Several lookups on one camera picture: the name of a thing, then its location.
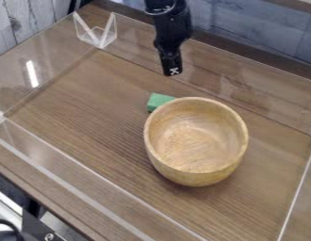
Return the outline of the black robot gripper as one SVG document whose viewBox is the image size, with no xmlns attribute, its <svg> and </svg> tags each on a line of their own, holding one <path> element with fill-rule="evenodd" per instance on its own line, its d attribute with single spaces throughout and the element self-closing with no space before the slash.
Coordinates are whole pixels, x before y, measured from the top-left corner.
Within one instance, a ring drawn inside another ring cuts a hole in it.
<svg viewBox="0 0 311 241">
<path fill-rule="evenodd" d="M 166 76 L 183 72 L 180 47 L 192 36 L 191 11 L 188 6 L 175 7 L 172 11 L 154 17 L 156 38 L 163 71 Z"/>
</svg>

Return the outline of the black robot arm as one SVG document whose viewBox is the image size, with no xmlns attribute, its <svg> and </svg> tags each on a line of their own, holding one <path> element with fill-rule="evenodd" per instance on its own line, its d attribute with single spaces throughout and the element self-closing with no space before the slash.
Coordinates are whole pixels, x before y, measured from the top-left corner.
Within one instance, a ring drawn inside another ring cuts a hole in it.
<svg viewBox="0 0 311 241">
<path fill-rule="evenodd" d="M 187 0 L 144 0 L 144 12 L 154 19 L 159 51 L 166 76 L 183 72 L 182 45 L 192 36 L 191 11 Z"/>
</svg>

